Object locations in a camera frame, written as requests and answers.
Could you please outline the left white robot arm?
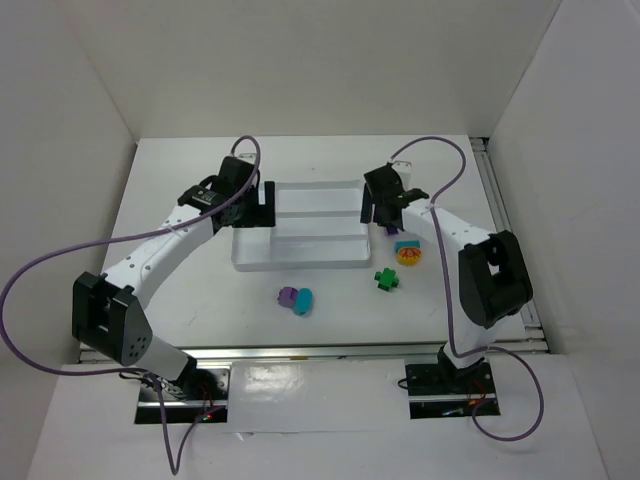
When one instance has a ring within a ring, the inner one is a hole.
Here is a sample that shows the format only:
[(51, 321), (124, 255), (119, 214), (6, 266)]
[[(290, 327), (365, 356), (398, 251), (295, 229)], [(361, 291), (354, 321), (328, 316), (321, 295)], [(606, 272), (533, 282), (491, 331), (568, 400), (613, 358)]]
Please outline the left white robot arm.
[(72, 335), (117, 362), (161, 378), (175, 395), (213, 399), (219, 381), (191, 355), (152, 330), (145, 310), (160, 286), (223, 228), (272, 227), (275, 184), (234, 157), (177, 200), (153, 237), (99, 275), (85, 272), (73, 285)]

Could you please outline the purple square lego brick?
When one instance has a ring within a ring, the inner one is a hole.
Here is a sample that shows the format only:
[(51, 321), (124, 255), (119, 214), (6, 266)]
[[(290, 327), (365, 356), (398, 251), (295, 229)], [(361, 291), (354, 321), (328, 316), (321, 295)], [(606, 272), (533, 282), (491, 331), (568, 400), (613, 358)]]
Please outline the purple square lego brick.
[(296, 288), (285, 286), (279, 291), (277, 302), (284, 308), (293, 309), (296, 305), (297, 297), (298, 290)]

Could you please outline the teal rounded lego brick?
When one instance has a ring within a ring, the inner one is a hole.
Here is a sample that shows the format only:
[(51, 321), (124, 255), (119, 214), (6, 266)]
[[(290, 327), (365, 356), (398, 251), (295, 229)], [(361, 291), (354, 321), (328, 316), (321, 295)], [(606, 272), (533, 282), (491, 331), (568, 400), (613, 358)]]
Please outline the teal rounded lego brick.
[(293, 312), (298, 316), (306, 316), (313, 307), (313, 293), (308, 288), (301, 288), (297, 291), (296, 301), (292, 307)]

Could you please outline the yellow round printed lego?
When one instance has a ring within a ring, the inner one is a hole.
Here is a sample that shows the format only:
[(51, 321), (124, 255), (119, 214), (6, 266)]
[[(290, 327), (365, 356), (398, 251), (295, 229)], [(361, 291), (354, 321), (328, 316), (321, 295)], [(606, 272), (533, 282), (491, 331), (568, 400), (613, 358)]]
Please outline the yellow round printed lego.
[(422, 249), (420, 247), (402, 247), (396, 252), (398, 264), (413, 267), (420, 263), (422, 259)]

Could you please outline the green cross lego stack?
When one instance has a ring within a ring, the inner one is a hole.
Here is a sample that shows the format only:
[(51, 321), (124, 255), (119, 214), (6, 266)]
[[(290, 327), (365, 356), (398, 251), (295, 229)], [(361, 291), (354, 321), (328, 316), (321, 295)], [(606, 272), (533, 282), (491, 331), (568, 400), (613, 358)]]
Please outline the green cross lego stack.
[(384, 291), (391, 291), (399, 286), (399, 278), (397, 273), (393, 269), (384, 268), (381, 271), (376, 271), (374, 280), (377, 282), (377, 287)]

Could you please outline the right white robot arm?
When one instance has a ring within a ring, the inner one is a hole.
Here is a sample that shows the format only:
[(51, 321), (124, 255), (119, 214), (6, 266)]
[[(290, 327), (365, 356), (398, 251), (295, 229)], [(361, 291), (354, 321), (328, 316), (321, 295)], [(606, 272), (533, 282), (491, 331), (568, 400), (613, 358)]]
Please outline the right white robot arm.
[(361, 221), (394, 227), (436, 245), (441, 256), (448, 340), (437, 354), (438, 379), (468, 382), (504, 320), (520, 312), (533, 288), (516, 236), (476, 227), (407, 190), (390, 163), (364, 175)]

